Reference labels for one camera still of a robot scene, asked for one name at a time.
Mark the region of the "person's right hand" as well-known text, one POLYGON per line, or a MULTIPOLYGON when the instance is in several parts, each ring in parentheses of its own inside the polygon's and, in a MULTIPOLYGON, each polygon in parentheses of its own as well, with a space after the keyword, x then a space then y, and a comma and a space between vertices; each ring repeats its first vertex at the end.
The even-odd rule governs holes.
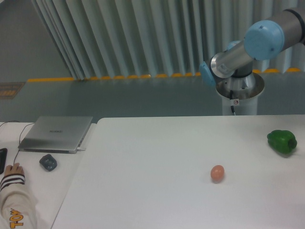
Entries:
POLYGON ((24 175, 24 170, 23 167, 20 165, 20 163, 15 163, 13 165, 7 165, 5 170, 4 170, 4 176, 8 175, 24 175))

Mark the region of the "cream sleeved forearm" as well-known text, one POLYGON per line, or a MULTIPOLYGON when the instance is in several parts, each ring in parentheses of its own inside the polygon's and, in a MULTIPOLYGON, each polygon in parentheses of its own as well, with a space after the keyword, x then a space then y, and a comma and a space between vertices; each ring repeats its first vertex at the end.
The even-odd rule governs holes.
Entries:
POLYGON ((2 229, 36 229, 37 218, 25 176, 10 174, 0 183, 0 227, 2 229))

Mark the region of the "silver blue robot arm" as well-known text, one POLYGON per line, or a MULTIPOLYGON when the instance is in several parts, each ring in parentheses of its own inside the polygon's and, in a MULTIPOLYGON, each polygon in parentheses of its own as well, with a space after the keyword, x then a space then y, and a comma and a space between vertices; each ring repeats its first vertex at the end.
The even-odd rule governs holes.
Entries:
POLYGON ((304 42, 305 9, 289 8, 253 24, 242 41, 201 63, 199 71, 206 84, 215 86, 253 61, 273 59, 282 51, 304 42))

